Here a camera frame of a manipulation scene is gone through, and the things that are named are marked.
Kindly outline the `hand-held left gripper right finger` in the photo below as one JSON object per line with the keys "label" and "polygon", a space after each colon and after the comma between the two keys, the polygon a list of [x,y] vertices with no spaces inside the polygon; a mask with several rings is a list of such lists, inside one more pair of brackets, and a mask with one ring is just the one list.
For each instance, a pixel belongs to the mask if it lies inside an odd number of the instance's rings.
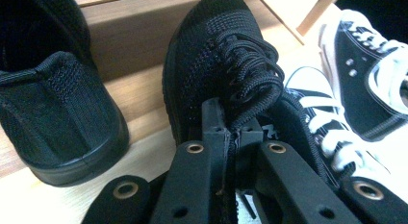
{"label": "hand-held left gripper right finger", "polygon": [[240,129],[236,155],[236,187],[251,188],[253,185],[257,150],[264,139],[264,131],[256,118]]}

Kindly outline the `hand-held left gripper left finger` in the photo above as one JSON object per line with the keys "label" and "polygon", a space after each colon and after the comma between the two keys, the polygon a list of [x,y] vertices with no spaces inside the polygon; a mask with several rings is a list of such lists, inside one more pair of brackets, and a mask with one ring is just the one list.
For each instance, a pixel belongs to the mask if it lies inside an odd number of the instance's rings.
{"label": "hand-held left gripper left finger", "polygon": [[202,139],[210,151],[211,192],[222,196],[225,191],[225,162],[230,132],[224,122],[223,108],[218,98],[202,104]]}

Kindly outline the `black lace-up shoe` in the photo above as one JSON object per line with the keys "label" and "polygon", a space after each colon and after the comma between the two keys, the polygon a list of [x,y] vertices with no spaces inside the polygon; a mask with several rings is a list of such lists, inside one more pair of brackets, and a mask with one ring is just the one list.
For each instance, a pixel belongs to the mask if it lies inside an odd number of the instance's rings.
{"label": "black lace-up shoe", "polygon": [[[283,86],[276,49],[243,0],[201,0],[169,44],[163,92],[177,152],[153,224],[238,224],[240,194],[250,193],[268,223],[337,220],[336,197],[307,133],[305,111]],[[211,192],[202,104],[218,98],[230,132],[225,191]],[[256,118],[264,131],[251,188],[236,187],[240,129]]]}
{"label": "black lace-up shoe", "polygon": [[0,126],[42,182],[88,181],[128,150],[75,0],[0,0]]}

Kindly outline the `black and white sneaker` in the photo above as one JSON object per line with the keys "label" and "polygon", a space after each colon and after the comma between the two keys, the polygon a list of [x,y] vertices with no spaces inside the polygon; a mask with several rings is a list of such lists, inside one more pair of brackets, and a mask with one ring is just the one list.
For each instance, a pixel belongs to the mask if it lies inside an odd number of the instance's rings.
{"label": "black and white sneaker", "polygon": [[400,92],[408,76],[408,44],[384,38],[362,13],[343,10],[322,27],[319,47],[356,134],[377,141],[408,124]]}
{"label": "black and white sneaker", "polygon": [[289,77],[286,91],[305,111],[307,133],[319,150],[329,180],[337,187],[351,178],[358,194],[375,201],[384,199],[390,171],[377,157],[374,144],[352,131],[326,76],[316,68],[300,67]]}

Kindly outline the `wooden three-tier shoe rack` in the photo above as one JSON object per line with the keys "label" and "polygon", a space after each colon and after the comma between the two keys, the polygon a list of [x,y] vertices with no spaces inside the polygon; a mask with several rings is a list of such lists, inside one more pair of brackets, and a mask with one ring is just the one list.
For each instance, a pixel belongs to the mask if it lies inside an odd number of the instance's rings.
{"label": "wooden three-tier shoe rack", "polygon": [[[162,69],[170,38],[199,0],[77,0],[89,24],[91,53],[130,131],[130,150],[103,179],[133,174],[152,178],[174,154],[162,95]],[[321,24],[338,8],[330,5],[305,34],[297,26],[318,0],[244,0],[280,62],[319,60]]]}

